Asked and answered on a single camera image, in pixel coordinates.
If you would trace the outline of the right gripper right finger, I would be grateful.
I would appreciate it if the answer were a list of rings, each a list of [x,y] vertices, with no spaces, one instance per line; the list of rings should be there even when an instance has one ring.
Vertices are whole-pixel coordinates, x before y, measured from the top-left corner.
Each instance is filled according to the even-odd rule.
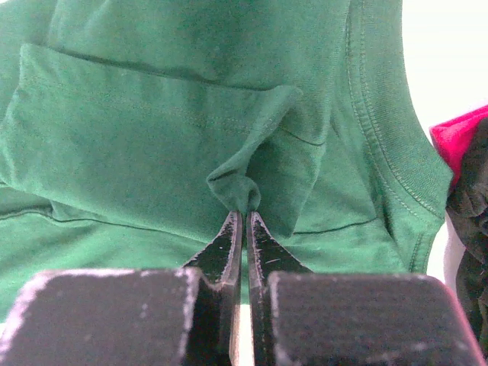
[[[482,365],[461,305],[423,274],[320,274],[246,223],[257,365]]]

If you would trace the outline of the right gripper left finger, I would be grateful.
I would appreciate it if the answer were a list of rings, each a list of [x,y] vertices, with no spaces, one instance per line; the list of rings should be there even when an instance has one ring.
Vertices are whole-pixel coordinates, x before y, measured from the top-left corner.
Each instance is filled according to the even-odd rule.
[[[43,271],[1,337],[3,365],[234,365],[242,216],[178,269]]]

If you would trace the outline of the green t shirt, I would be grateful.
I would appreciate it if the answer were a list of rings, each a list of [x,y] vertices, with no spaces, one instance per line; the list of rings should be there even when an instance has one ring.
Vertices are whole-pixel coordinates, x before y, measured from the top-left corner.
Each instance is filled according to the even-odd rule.
[[[178,267],[231,210],[314,271],[423,273],[451,170],[402,7],[2,3],[2,315],[42,270]]]

